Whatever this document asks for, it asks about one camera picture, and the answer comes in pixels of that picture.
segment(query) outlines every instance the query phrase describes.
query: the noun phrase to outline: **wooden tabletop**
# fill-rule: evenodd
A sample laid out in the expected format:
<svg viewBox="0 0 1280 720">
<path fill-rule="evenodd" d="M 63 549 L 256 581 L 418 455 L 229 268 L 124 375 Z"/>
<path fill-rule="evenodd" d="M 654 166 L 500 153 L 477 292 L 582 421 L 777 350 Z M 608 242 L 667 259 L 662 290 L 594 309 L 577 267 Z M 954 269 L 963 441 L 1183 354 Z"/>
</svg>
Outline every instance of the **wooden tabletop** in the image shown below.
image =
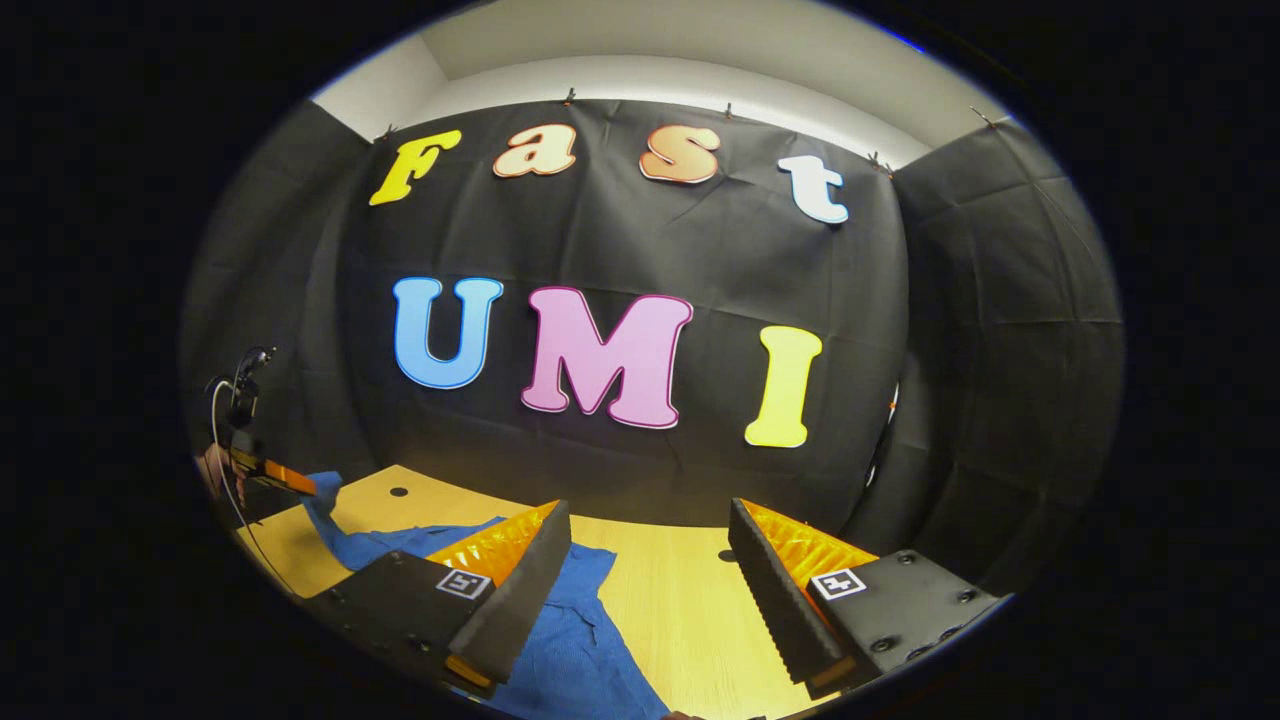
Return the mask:
<svg viewBox="0 0 1280 720">
<path fill-rule="evenodd" d="M 408 493 L 397 497 L 392 488 Z M 527 509 L 393 465 L 343 486 L 333 519 L 347 533 L 389 532 L 477 525 Z M 727 502 L 724 512 L 727 525 Z M 776 720 L 817 705 L 803 684 L 787 679 L 737 565 L 718 557 L 728 550 L 727 527 L 644 525 L 580 515 L 571 515 L 570 525 L 573 542 L 617 553 L 600 585 L 600 601 L 671 710 L 707 720 L 760 715 Z M 247 541 L 244 529 L 239 532 Z M 301 506 L 264 519 L 253 525 L 253 536 L 302 597 L 351 575 Z"/>
</svg>

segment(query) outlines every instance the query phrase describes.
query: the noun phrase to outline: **black wall panel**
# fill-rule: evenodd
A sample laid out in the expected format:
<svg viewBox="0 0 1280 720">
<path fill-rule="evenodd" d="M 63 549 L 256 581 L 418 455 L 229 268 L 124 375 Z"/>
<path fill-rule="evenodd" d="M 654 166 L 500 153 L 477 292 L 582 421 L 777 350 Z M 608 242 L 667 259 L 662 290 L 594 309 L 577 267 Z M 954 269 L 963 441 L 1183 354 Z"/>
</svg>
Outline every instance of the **black wall panel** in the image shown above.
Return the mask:
<svg viewBox="0 0 1280 720">
<path fill-rule="evenodd" d="M 205 384 L 234 372 L 248 347 L 274 345 L 274 361 L 255 375 L 261 392 L 251 427 L 268 455 L 303 473 L 360 478 L 376 469 L 351 414 L 333 295 L 334 211 L 367 147 L 317 105 L 300 105 L 246 159 L 214 210 L 179 328 L 193 452 L 210 442 Z M 284 493 L 255 491 L 248 515 L 288 503 Z"/>
<path fill-rule="evenodd" d="M 1088 498 L 1119 415 L 1124 334 L 1097 227 L 1001 123 L 895 173 L 910 273 L 899 407 L 844 537 L 1021 589 Z"/>
</svg>

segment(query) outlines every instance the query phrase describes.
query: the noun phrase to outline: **letter m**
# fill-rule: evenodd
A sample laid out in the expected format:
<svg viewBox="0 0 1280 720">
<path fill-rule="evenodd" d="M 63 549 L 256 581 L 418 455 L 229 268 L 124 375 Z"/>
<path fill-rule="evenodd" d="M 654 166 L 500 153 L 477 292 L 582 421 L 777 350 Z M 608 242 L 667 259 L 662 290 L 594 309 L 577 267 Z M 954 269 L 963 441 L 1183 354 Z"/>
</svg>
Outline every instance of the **letter m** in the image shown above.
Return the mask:
<svg viewBox="0 0 1280 720">
<path fill-rule="evenodd" d="M 529 304 L 538 310 L 538 350 L 534 382 L 520 396 L 525 405 L 544 413 L 566 410 L 563 368 L 584 414 L 595 413 L 622 375 L 618 398 L 609 404 L 611 418 L 640 428 L 676 424 L 680 414 L 671 406 L 671 374 L 676 341 L 694 316 L 692 305 L 664 295 L 641 296 L 604 342 L 580 291 L 544 287 L 529 296 Z"/>
</svg>

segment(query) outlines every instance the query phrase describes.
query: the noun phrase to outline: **white cable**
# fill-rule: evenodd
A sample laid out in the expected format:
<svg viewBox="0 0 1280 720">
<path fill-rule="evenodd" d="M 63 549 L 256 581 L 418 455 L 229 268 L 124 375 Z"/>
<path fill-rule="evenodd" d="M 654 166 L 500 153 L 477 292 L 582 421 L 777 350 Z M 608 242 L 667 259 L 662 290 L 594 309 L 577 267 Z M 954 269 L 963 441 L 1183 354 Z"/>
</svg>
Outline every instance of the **white cable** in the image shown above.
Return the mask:
<svg viewBox="0 0 1280 720">
<path fill-rule="evenodd" d="M 884 429 L 881 430 L 882 433 L 887 432 L 888 424 L 893 421 L 893 413 L 897 411 L 897 391 L 901 388 L 902 383 L 897 383 L 893 386 L 893 401 L 888 404 L 888 419 L 884 420 Z M 864 488 L 872 487 L 872 480 L 876 479 L 876 468 L 877 468 L 876 465 L 872 465 L 872 471 L 870 474 L 867 475 L 867 484 L 863 486 Z"/>
<path fill-rule="evenodd" d="M 209 423 L 210 423 L 210 425 L 214 429 L 214 445 L 218 446 L 219 450 L 221 448 L 221 445 L 218 445 L 218 391 L 223 389 L 223 386 L 227 386 L 227 387 L 232 388 L 233 392 L 236 389 L 227 380 L 219 382 L 218 386 L 214 388 L 214 400 L 209 404 Z M 227 471 L 223 470 L 223 459 L 221 459 L 221 455 L 219 455 L 219 457 L 218 457 L 218 474 L 223 479 L 223 488 L 227 491 L 227 500 L 230 501 L 232 510 L 234 510 L 236 511 L 236 516 L 241 519 L 241 525 L 244 525 L 244 532 L 247 532 L 248 533 L 248 538 L 251 541 L 253 541 L 253 547 L 256 547 L 259 555 L 262 556 L 262 562 L 266 562 L 266 566 L 270 568 L 271 571 L 275 573 L 275 577 L 280 579 L 280 584 L 283 584 L 285 589 L 288 589 L 291 593 L 293 593 L 293 588 L 291 588 L 289 583 L 284 580 L 284 575 L 282 575 L 280 571 L 275 569 L 275 565 L 271 565 L 271 561 L 266 559 L 266 553 L 262 552 L 262 546 L 257 544 L 257 538 L 253 537 L 253 528 L 248 527 L 248 521 L 244 520 L 244 515 L 241 514 L 241 511 L 239 511 L 239 505 L 236 505 L 236 496 L 232 495 L 230 484 L 227 482 Z"/>
</svg>

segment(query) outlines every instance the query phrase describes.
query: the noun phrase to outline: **hand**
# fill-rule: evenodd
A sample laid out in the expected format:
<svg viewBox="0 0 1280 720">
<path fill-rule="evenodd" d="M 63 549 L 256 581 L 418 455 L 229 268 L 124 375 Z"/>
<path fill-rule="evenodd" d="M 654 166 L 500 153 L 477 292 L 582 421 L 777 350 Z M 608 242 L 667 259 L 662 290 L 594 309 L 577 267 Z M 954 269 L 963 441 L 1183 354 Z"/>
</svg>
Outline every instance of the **hand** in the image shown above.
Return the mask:
<svg viewBox="0 0 1280 720">
<path fill-rule="evenodd" d="M 221 473 L 219 473 L 219 464 L 221 464 Z M 236 492 L 241 498 L 241 507 L 244 507 L 244 471 L 239 469 L 238 465 L 232 462 L 230 456 L 225 450 L 219 447 L 216 443 L 209 443 L 204 455 L 196 459 L 196 468 L 200 469 L 200 477 L 205 480 L 205 486 L 209 491 L 214 493 L 214 497 L 221 497 L 223 495 L 223 473 L 236 475 Z"/>
</svg>

